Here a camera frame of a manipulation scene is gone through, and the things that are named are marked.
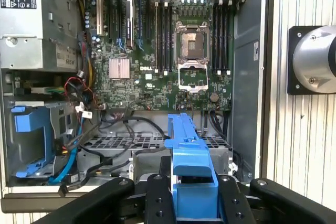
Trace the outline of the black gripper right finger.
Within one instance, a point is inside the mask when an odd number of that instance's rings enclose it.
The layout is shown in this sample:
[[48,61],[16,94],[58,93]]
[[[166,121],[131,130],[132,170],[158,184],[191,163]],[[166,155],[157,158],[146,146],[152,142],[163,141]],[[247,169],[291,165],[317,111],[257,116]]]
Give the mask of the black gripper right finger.
[[335,223],[335,211],[270,179],[245,186],[220,175],[218,182],[224,223]]

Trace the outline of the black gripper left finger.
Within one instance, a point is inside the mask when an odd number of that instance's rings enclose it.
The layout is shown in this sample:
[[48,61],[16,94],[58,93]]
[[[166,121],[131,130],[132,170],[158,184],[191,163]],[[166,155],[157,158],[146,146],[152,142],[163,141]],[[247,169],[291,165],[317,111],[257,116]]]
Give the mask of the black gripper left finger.
[[37,223],[176,223],[172,194],[166,176],[154,174],[136,194],[128,178],[115,178],[59,209]]

